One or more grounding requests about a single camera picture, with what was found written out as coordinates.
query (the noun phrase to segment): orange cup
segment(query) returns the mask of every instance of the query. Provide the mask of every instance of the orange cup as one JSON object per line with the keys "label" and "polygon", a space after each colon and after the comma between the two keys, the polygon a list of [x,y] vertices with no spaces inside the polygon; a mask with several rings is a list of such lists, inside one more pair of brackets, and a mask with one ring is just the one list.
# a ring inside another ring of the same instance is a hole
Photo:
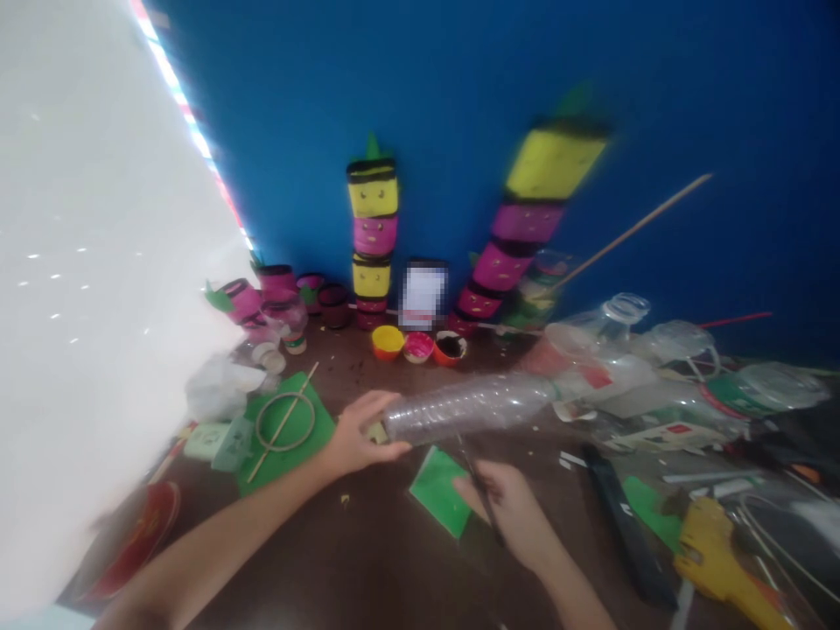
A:
{"label": "orange cup", "polygon": [[374,354],[380,361],[393,361],[405,345],[405,337],[396,326],[378,326],[374,329],[371,339],[374,342]]}
{"label": "orange cup", "polygon": [[[458,356],[450,356],[440,349],[441,341],[448,338],[455,339],[455,341],[445,342],[446,345],[453,343],[458,344],[458,348],[460,349],[460,354]],[[435,337],[435,349],[432,352],[432,356],[435,357],[435,362],[438,365],[442,365],[445,368],[453,368],[466,356],[466,339],[461,337],[457,332],[441,331]]]}

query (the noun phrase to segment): wooden table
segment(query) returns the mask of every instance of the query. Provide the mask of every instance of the wooden table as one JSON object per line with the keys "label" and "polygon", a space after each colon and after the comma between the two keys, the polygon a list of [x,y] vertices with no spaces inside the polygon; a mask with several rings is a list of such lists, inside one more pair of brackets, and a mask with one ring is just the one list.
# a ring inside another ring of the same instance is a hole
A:
{"label": "wooden table", "polygon": [[[312,383],[334,417],[369,389],[410,396],[511,368],[525,350],[503,350],[482,332],[471,340],[456,369],[432,362],[416,366],[402,358],[381,363],[370,349],[369,333],[321,330],[317,319],[310,324],[308,344],[303,355],[288,357],[285,374],[308,372],[320,361]],[[580,436],[574,430],[546,409],[519,429],[470,441],[480,457],[508,462],[525,473],[619,628],[669,626],[670,614],[641,601],[627,579],[586,471],[577,466],[569,471],[557,463],[561,450],[578,453]],[[454,444],[441,446],[457,453]],[[498,547],[489,527],[473,516],[456,541],[409,495],[425,453],[425,447],[417,448],[398,463],[371,466],[329,486],[268,540],[191,627],[559,627],[539,582]],[[213,472],[206,464],[179,458],[167,477],[183,494],[169,542],[238,498],[233,475]],[[346,506],[341,504],[343,494],[350,496]],[[650,538],[676,590],[679,579],[671,569],[670,552]],[[713,626],[751,627],[729,608],[695,597],[688,628]]]}

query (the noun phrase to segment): red bowl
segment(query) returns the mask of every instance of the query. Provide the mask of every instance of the red bowl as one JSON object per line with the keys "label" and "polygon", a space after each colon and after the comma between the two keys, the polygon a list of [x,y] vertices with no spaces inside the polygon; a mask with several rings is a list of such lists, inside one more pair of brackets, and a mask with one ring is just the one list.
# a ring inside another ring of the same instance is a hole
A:
{"label": "red bowl", "polygon": [[149,562],[181,504],[178,486],[164,481],[133,492],[114,512],[81,561],[73,599],[114,597]]}

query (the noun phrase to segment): white wall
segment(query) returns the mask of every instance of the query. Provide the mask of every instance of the white wall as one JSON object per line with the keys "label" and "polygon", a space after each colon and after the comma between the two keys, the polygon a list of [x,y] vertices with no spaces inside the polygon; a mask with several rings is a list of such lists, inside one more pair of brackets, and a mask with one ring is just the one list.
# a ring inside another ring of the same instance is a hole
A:
{"label": "white wall", "polygon": [[5,619],[60,593],[239,337],[200,288],[248,252],[128,0],[0,0],[0,263]]}

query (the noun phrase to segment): green paper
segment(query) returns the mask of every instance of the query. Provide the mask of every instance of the green paper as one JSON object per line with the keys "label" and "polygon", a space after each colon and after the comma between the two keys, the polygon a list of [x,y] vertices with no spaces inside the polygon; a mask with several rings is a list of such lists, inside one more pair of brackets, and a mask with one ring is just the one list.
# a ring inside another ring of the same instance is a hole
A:
{"label": "green paper", "polygon": [[683,521],[672,514],[660,512],[664,499],[648,484],[638,477],[627,477],[622,484],[627,502],[645,525],[659,536],[676,554],[683,553],[680,547],[680,532],[683,531]]}
{"label": "green paper", "polygon": [[566,92],[560,105],[557,106],[556,116],[581,116],[592,102],[592,82],[590,80],[578,83]]}
{"label": "green paper", "polygon": [[[298,372],[291,378],[283,381],[280,384],[280,387],[277,388],[276,392],[260,396],[259,398],[251,401],[248,404],[248,408],[245,410],[245,418],[254,422],[257,414],[259,414],[260,410],[269,400],[277,394],[282,394],[284,392],[298,392],[305,380],[306,374]],[[335,424],[333,423],[333,419],[330,416],[329,411],[326,410],[324,404],[321,402],[321,399],[318,397],[318,393],[311,384],[306,386],[304,396],[306,396],[315,407],[315,426],[312,428],[312,433],[305,442],[291,451],[269,451],[269,456],[264,462],[262,462],[260,472],[256,474],[252,483],[248,483],[248,477],[251,476],[254,466],[256,466],[260,457],[263,456],[263,451],[265,450],[263,445],[260,444],[259,440],[256,438],[256,435],[254,435],[251,438],[251,454],[247,459],[245,459],[245,462],[242,464],[242,468],[236,476],[237,483],[239,485],[239,494],[241,496],[248,496],[257,488],[265,486],[270,481],[286,474],[292,468],[300,466],[312,455],[320,451],[326,443],[330,441],[330,438],[333,436],[333,432],[335,431]],[[295,400],[297,399],[291,397],[281,398],[279,401],[271,405],[269,410],[265,412],[265,415],[262,418],[262,436],[266,441],[270,441],[274,436],[274,432],[283,421],[286,411]],[[283,446],[297,442],[306,433],[306,429],[309,427],[309,420],[309,405],[305,402],[298,401],[297,405],[295,405],[294,411],[291,412],[291,416],[289,416],[289,419],[286,421],[286,425],[280,432],[280,436],[277,438],[275,445]]]}
{"label": "green paper", "polygon": [[307,306],[315,304],[315,298],[317,296],[318,292],[307,284],[304,284],[304,286],[300,288],[300,297],[304,300],[304,304]]}
{"label": "green paper", "polygon": [[450,534],[460,538],[470,518],[470,507],[452,487],[452,480],[466,472],[446,453],[432,446],[409,492],[429,510]]}
{"label": "green paper", "polygon": [[209,280],[207,280],[204,285],[204,297],[207,298],[207,302],[209,302],[210,305],[217,311],[233,312],[236,310],[236,307],[234,306],[234,303],[230,301],[228,294],[221,290],[214,291],[213,287],[210,286]]}
{"label": "green paper", "polygon": [[367,134],[367,159],[381,158],[382,154],[379,152],[379,143],[376,142],[376,136],[371,131]]}

